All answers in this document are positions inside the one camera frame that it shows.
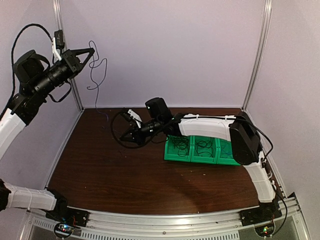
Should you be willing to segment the left green plastic bin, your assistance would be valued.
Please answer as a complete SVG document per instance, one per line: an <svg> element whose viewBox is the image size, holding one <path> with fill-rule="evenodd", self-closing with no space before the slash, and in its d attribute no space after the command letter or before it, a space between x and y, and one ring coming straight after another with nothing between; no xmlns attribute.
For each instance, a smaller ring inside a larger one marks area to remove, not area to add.
<svg viewBox="0 0 320 240"><path fill-rule="evenodd" d="M193 146L191 136L169 135L165 142L164 160L175 162L190 162Z"/></svg>

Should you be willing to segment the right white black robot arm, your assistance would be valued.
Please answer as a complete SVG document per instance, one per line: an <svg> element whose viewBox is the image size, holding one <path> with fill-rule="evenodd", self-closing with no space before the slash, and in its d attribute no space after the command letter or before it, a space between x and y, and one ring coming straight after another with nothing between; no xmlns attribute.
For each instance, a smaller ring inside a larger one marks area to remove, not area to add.
<svg viewBox="0 0 320 240"><path fill-rule="evenodd" d="M264 162L264 153L260 131L245 112L237 115L213 116L192 113L172 114L165 100L155 97L145 103L151 117L144 122L132 109L124 108L119 112L130 127L118 139L120 144L133 143L133 149L139 149L163 133L175 137L207 137L227 141L231 144L233 159L244 166L256 189L261 206L256 210L259 220L268 220L275 212L277 194L269 179Z"/></svg>

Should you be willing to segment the left aluminium frame post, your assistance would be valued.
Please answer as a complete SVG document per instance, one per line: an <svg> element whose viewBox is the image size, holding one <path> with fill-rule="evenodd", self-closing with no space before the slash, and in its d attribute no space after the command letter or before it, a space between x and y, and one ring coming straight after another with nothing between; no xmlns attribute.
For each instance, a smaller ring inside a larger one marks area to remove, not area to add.
<svg viewBox="0 0 320 240"><path fill-rule="evenodd" d="M61 3L62 3L61 0L52 0L53 13L54 13L54 19L56 22L56 26L57 26L58 30L63 31L63 40L65 43L64 49L67 50L68 45L67 45L67 40L66 40L66 32L64 29L64 25L63 25ZM72 92L76 107L77 107L78 111L81 112L83 110L83 105L82 105L82 102L80 99L80 94L79 94L75 79L71 78L70 83L71 83L71 92Z"/></svg>

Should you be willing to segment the middle green plastic bin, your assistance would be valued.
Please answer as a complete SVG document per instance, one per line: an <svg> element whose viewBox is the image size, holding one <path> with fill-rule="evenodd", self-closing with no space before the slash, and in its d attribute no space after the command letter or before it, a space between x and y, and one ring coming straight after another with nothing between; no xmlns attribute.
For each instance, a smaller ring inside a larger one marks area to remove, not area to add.
<svg viewBox="0 0 320 240"><path fill-rule="evenodd" d="M217 164L218 150L216 139L206 136L194 136L191 152L191 163Z"/></svg>

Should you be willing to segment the right aluminium frame post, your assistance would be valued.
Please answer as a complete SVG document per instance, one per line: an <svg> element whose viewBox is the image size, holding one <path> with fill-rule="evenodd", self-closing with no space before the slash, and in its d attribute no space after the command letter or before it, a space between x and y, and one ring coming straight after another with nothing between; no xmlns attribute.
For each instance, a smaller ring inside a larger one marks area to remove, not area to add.
<svg viewBox="0 0 320 240"><path fill-rule="evenodd" d="M254 63L253 63L253 67L250 75L249 85L248 85L244 102L242 105L242 110L244 111L248 109L250 99L254 91L254 86L255 86L256 80L258 79L258 74L259 74L260 66L263 59L263 53L264 53L264 49L268 39L268 33L269 33L271 18L272 18L272 10L273 10L273 1L265 0L257 50L256 50L255 59L254 59Z"/></svg>

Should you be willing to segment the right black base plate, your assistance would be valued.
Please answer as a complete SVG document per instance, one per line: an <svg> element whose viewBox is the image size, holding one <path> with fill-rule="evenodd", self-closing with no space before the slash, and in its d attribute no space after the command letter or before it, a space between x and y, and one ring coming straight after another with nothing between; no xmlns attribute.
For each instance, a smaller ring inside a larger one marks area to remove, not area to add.
<svg viewBox="0 0 320 240"><path fill-rule="evenodd" d="M280 218L282 216L281 210L277 207L255 207L239 212L242 226L256 225L273 220L274 218Z"/></svg>

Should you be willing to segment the right green plastic bin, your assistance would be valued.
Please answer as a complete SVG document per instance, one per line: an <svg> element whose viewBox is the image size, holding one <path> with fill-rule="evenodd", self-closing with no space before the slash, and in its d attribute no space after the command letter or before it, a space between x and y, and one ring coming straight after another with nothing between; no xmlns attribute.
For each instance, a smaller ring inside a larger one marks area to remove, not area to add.
<svg viewBox="0 0 320 240"><path fill-rule="evenodd" d="M232 144L230 141L217 138L217 164L226 166L240 166L233 157Z"/></svg>

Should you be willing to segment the aluminium front rail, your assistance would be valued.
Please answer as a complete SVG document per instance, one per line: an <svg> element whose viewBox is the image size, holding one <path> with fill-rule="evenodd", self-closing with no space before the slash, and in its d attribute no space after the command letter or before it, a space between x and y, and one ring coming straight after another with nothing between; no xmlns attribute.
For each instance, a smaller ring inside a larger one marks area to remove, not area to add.
<svg viewBox="0 0 320 240"><path fill-rule="evenodd" d="M85 227L78 227L66 240L311 240L299 202L285 199L283 216L270 222L243 225L242 209L183 215L137 215L89 211ZM44 212L27 212L18 240L61 240L54 234L56 221ZM275 225L275 235L259 236L262 224Z"/></svg>

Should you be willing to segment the right round circuit board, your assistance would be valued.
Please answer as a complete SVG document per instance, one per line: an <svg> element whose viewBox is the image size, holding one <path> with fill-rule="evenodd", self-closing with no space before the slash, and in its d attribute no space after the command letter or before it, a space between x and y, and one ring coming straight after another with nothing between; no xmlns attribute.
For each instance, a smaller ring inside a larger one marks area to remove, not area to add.
<svg viewBox="0 0 320 240"><path fill-rule="evenodd" d="M259 237L267 238L274 233L275 224L271 222L268 224L257 225L254 227L254 230Z"/></svg>

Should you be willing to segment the green plastic bin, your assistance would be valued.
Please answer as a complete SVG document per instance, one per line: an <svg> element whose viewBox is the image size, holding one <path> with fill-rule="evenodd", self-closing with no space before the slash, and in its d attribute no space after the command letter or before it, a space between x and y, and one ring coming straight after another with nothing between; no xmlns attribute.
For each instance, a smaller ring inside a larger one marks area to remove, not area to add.
<svg viewBox="0 0 320 240"><path fill-rule="evenodd" d="M226 166L240 166L233 157L232 144L230 141L217 138L217 164Z"/></svg>
<svg viewBox="0 0 320 240"><path fill-rule="evenodd" d="M206 136L194 136L191 152L191 163L217 164L218 150L216 139Z"/></svg>
<svg viewBox="0 0 320 240"><path fill-rule="evenodd" d="M169 135L165 142L164 160L175 162L190 162L193 146L191 136Z"/></svg>

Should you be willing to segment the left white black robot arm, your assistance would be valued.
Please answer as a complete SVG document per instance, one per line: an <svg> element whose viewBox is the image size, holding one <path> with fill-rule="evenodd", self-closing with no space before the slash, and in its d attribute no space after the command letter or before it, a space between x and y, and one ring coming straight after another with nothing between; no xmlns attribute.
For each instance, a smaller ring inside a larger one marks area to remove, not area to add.
<svg viewBox="0 0 320 240"><path fill-rule="evenodd" d="M22 55L12 70L19 80L18 93L9 100L0 118L0 155L4 156L15 138L35 118L46 98L68 79L77 76L94 55L93 48L66 50L54 64L30 50ZM0 182L0 209L39 209L51 211L61 222L72 218L65 197L52 190L36 190Z"/></svg>

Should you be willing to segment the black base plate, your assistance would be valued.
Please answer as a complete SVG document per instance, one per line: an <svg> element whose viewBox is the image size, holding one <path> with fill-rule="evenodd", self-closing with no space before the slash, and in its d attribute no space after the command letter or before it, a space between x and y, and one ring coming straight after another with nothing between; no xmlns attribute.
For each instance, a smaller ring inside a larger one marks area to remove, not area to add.
<svg viewBox="0 0 320 240"><path fill-rule="evenodd" d="M67 224L73 227L86 227L89 219L89 212L85 210L68 207L64 213L57 213L52 210L43 210L45 217L55 220L60 223Z"/></svg>
<svg viewBox="0 0 320 240"><path fill-rule="evenodd" d="M277 207L255 207L239 212L242 226L256 225L273 220L274 218L280 218L282 216L281 210Z"/></svg>

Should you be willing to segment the round circuit board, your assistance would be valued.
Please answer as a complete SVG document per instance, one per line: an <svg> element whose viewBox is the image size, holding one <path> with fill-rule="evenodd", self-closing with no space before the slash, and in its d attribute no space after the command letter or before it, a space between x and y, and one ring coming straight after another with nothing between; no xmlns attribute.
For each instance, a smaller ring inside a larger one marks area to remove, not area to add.
<svg viewBox="0 0 320 240"><path fill-rule="evenodd" d="M59 238L68 238L75 231L75 228L65 223L57 223L53 228L53 233Z"/></svg>
<svg viewBox="0 0 320 240"><path fill-rule="evenodd" d="M268 224L257 225L254 227L254 230L259 237L267 238L274 233L275 224L271 222Z"/></svg>

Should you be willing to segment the left round circuit board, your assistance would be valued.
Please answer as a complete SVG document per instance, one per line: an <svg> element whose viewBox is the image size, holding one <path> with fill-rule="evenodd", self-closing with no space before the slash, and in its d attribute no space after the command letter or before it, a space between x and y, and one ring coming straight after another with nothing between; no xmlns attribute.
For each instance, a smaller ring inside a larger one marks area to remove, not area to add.
<svg viewBox="0 0 320 240"><path fill-rule="evenodd" d="M53 233L59 238L68 238L75 231L75 228L65 223L57 223L53 228Z"/></svg>

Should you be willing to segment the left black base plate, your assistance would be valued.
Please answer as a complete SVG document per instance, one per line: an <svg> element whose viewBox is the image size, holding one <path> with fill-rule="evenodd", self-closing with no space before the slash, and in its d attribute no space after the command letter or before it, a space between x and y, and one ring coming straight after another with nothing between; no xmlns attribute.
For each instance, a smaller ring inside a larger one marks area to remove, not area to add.
<svg viewBox="0 0 320 240"><path fill-rule="evenodd" d="M60 223L67 224L73 227L86 227L89 219L89 212L85 210L68 207L64 213L57 213L52 210L43 210L45 217L55 220Z"/></svg>

